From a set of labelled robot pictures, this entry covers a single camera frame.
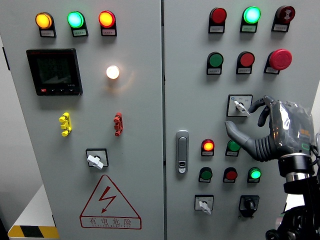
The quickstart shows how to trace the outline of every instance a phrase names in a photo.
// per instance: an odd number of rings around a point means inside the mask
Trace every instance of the yellow black hazard stripe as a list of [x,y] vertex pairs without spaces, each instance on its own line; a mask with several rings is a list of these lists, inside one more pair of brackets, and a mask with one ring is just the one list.
[[55,226],[18,226],[14,225],[8,232],[10,238],[45,238],[58,239]]

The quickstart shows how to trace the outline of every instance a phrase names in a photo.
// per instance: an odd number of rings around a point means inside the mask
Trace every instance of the green indicator light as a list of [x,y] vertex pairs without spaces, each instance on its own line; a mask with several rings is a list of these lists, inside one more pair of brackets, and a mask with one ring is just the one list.
[[223,58],[222,58],[222,56],[220,54],[213,54],[209,59],[209,63],[213,67],[220,66],[223,61],[224,60],[223,60]]
[[78,11],[72,11],[68,14],[68,23],[72,28],[80,28],[84,24],[84,17]]
[[256,6],[248,7],[243,14],[243,18],[248,24],[257,23],[260,17],[261,17],[260,9]]
[[235,142],[235,141],[229,141],[228,142],[228,148],[232,151],[232,152],[237,152],[240,150],[240,146]]
[[258,179],[261,177],[261,171],[259,168],[254,167],[250,169],[250,177],[253,179]]
[[310,150],[310,146],[309,146],[308,144],[302,143],[301,147],[302,147],[304,150],[307,150],[307,151]]
[[204,171],[201,174],[201,178],[204,179],[204,180],[209,180],[210,178],[212,178],[212,173],[209,172],[209,171]]

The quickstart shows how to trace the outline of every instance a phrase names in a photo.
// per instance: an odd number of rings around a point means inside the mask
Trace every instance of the white wall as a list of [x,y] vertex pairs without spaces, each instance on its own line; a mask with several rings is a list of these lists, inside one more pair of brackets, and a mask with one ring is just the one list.
[[8,231],[42,185],[0,37],[0,218]]

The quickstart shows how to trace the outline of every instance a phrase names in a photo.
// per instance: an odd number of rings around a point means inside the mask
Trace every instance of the green push button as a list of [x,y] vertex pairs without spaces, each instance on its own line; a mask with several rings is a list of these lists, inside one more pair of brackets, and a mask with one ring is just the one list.
[[249,170],[249,175],[253,179],[258,179],[261,177],[261,170],[258,167],[253,167]]
[[213,67],[218,67],[223,63],[224,59],[219,53],[214,53],[212,56],[209,58],[209,63]]
[[201,174],[201,178],[204,179],[204,180],[209,180],[212,178],[212,172],[210,171],[204,171],[202,174]]
[[228,142],[228,148],[230,149],[230,151],[232,151],[232,152],[237,152],[237,151],[239,151],[240,150],[240,146],[235,142],[235,141],[233,141],[233,140],[230,140],[229,142]]

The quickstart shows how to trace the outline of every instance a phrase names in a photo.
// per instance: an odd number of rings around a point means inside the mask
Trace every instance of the white light bulb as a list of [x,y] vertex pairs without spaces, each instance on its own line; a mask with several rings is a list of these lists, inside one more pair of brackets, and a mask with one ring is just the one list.
[[115,65],[112,65],[112,66],[109,66],[107,69],[106,69],[106,75],[108,76],[108,78],[110,79],[116,79],[117,77],[119,77],[119,73],[120,73],[120,70],[117,66]]

